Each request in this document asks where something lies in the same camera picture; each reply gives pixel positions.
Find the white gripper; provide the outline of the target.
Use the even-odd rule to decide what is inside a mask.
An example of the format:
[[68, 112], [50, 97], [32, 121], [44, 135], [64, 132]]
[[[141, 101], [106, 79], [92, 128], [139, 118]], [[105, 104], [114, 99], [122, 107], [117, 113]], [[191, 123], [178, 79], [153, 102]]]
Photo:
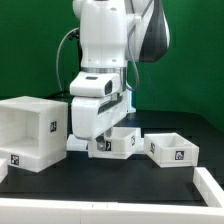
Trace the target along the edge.
[[72, 131], [82, 140], [96, 138], [97, 149], [105, 150], [103, 135], [127, 114], [127, 92], [104, 98], [75, 97], [72, 101]]

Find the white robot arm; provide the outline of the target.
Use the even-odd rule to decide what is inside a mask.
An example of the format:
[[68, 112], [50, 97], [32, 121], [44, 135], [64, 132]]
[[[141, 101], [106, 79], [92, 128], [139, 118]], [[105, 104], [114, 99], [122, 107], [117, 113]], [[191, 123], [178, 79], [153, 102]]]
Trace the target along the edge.
[[108, 151], [106, 134], [127, 114], [127, 67], [167, 52], [170, 33], [161, 0], [74, 0], [80, 19], [81, 69], [70, 84], [76, 138]]

